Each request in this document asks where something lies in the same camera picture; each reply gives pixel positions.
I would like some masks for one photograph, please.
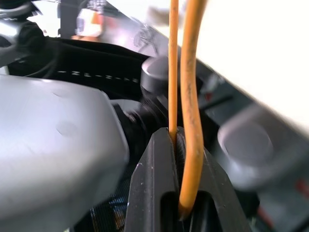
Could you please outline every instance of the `black cylindrical knob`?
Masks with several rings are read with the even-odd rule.
[[[40,52],[45,46],[45,37],[42,30],[36,23],[25,23],[18,36],[19,48],[33,54]]]

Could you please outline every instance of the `insulated wire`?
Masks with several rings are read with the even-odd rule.
[[[169,135],[174,148],[177,134],[177,33],[178,0],[171,0],[169,12]]]
[[[197,102],[197,39],[207,0],[189,0],[186,10],[181,56],[181,100],[186,138],[186,156],[178,211],[186,219],[193,208],[200,183],[204,142]]]

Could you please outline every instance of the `gray plastic housing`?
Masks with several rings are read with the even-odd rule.
[[[62,232],[116,189],[128,145],[105,93],[0,75],[0,231]]]
[[[242,191],[267,187],[309,161],[309,141],[254,103],[221,126],[218,142],[216,159]]]

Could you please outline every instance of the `black plastic part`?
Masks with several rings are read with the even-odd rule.
[[[293,232],[305,232],[309,229],[309,218],[305,219]]]
[[[18,35],[18,49],[29,54],[36,54],[43,50],[46,38],[36,23],[26,22]]]
[[[86,214],[75,226],[70,229],[70,232],[95,232],[93,227],[91,214]]]
[[[182,128],[178,134],[184,138]],[[190,227],[178,222],[179,168],[169,133],[161,128],[152,135],[132,175],[125,232],[251,231],[226,173],[206,149]]]
[[[144,130],[147,132],[147,144],[150,137],[161,127],[167,127],[169,122],[168,109],[162,105],[157,97],[144,97],[141,107],[135,114],[131,114],[135,120],[141,120]]]
[[[14,9],[30,0],[0,0],[0,9]]]
[[[9,47],[12,44],[5,38],[0,36],[0,47]]]
[[[125,232],[175,231],[178,195],[176,177],[173,146],[167,129],[162,128],[152,135],[132,175]],[[162,217],[161,209],[168,212],[163,214],[165,217]]]
[[[107,43],[49,38],[59,46],[59,56],[50,79],[77,83],[103,90],[110,99],[142,98],[140,89],[141,65],[148,56]],[[29,56],[9,65],[11,75],[35,73],[46,63],[55,60],[56,47],[47,47],[38,55]]]
[[[155,96],[168,97],[169,87],[169,60],[166,56],[150,57],[143,62],[140,78],[140,86],[145,93]],[[203,82],[196,78],[197,91],[202,88]],[[178,72],[178,95],[180,96],[180,72]]]
[[[276,232],[273,228],[271,228],[262,218],[257,216],[255,218],[255,224],[254,227],[259,232]]]
[[[130,151],[130,162],[139,160],[146,147],[146,138],[143,128],[137,121],[132,122],[118,104],[114,105],[115,112],[125,133]]]
[[[257,209],[260,205],[260,200],[255,192],[242,192],[235,190],[242,210],[247,218],[255,217]]]

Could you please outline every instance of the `machine part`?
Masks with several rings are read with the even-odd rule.
[[[293,232],[304,232],[309,229],[309,218],[301,223]]]
[[[98,89],[4,75],[0,87],[0,231],[64,231],[117,187],[117,115]]]
[[[116,110],[130,149],[130,160],[139,160],[154,132],[168,125],[168,110],[157,98],[141,100],[138,110]]]
[[[123,232],[130,181],[137,162],[130,161],[115,193],[91,209],[70,232]]]
[[[260,206],[260,199],[255,192],[242,192],[235,190],[239,203],[246,218],[255,217]]]
[[[233,95],[227,95],[225,97],[222,97],[220,99],[217,99],[215,101],[212,101],[210,103],[208,103],[207,105],[203,106],[203,107],[200,107],[200,111],[206,111],[206,110],[209,110],[211,108],[214,108],[214,107],[217,107],[217,106],[220,106],[221,104],[224,104],[226,102],[229,102],[231,100],[233,100]]]
[[[0,0],[0,67],[43,49],[43,32],[26,20],[34,9],[29,0]]]
[[[169,102],[165,96],[158,96],[157,99],[160,101],[162,106],[167,110]],[[203,128],[203,138],[204,146],[206,149],[211,149],[211,146],[217,140],[217,133],[219,126],[203,111],[199,112]],[[177,115],[177,124],[179,127],[183,126],[183,116],[181,113],[181,104],[179,104],[178,115]]]
[[[156,96],[168,96],[169,89],[169,59],[167,56],[150,57],[146,59],[141,66],[140,86],[146,92]],[[207,77],[211,75],[211,70],[203,66],[197,61],[197,89],[202,88],[203,82],[207,81]],[[178,92],[180,93],[180,72],[178,72]]]
[[[0,37],[9,45],[0,47],[0,67],[40,52],[45,37],[36,23],[0,19]]]
[[[178,222],[179,180],[182,177],[178,177],[181,175],[181,167],[177,159],[182,159],[179,155],[185,153],[182,128],[179,128],[177,136],[179,144],[175,154],[166,128],[152,135],[131,179],[125,232],[201,231],[203,225],[213,223],[207,219],[216,215],[218,220],[215,222],[222,231],[249,232],[249,224],[226,173],[207,150],[204,153],[197,202],[200,199],[205,204],[212,204],[213,201],[214,205],[200,209],[201,204],[196,204],[189,229],[185,226],[186,221]]]
[[[216,73],[212,73],[207,79],[204,80],[203,87],[200,91],[202,94],[212,93],[224,82],[225,80],[221,76]]]
[[[44,79],[47,79],[46,77],[51,71],[53,71],[52,74],[56,72],[55,68],[59,60],[60,48],[59,41],[47,40],[45,48],[39,53],[9,64],[11,75],[45,77]]]
[[[57,52],[57,64],[49,79],[98,88],[110,99],[139,101],[142,98],[141,65],[148,56],[105,43],[49,38],[48,44],[51,49],[46,46],[38,55],[29,56],[22,63],[16,61],[10,64],[10,74],[25,76],[35,73],[33,77],[42,78],[46,72],[36,72],[52,62]]]
[[[245,191],[280,180],[308,159],[309,142],[254,103],[221,126],[218,142],[217,161]]]
[[[14,19],[31,14],[32,3],[29,0],[0,0],[0,18]]]

